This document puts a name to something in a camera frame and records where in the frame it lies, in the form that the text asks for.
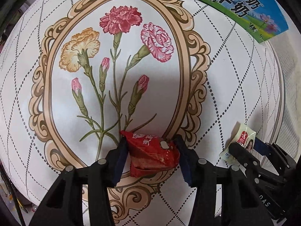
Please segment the small girl picture packet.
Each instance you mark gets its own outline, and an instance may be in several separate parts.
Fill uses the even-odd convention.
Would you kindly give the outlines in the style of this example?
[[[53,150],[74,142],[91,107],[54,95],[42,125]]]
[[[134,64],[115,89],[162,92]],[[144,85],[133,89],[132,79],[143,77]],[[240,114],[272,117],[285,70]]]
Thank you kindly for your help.
[[[236,122],[233,131],[231,132],[231,141],[228,142],[228,146],[222,151],[219,156],[226,162],[228,166],[239,165],[236,158],[229,152],[229,146],[231,143],[237,142],[249,153],[252,153],[255,144],[256,132],[245,124]]]

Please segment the small red snack packet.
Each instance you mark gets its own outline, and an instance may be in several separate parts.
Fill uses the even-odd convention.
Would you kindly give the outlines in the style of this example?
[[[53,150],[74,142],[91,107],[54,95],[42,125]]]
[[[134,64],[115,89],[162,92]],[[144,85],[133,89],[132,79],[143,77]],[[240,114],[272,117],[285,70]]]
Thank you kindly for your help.
[[[148,176],[176,168],[180,152],[175,144],[163,138],[134,132],[121,131],[128,143],[131,158],[130,174],[134,178]]]

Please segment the blue milk cardboard box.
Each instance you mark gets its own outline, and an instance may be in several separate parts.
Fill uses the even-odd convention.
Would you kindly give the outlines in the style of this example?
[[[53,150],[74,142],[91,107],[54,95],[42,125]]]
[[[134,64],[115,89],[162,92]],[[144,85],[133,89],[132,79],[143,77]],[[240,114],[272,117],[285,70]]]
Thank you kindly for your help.
[[[258,42],[267,41],[288,30],[288,24],[275,0],[199,0],[237,22]]]

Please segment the white floral quilted bedspread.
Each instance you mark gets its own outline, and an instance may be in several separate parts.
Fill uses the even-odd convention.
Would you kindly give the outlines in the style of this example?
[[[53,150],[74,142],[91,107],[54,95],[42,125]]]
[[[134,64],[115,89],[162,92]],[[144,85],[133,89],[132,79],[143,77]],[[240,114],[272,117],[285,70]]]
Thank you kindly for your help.
[[[1,161],[29,225],[91,225],[88,185],[124,132],[179,134],[212,165],[234,135],[274,142],[284,83],[258,20],[197,0],[35,0],[1,48]]]

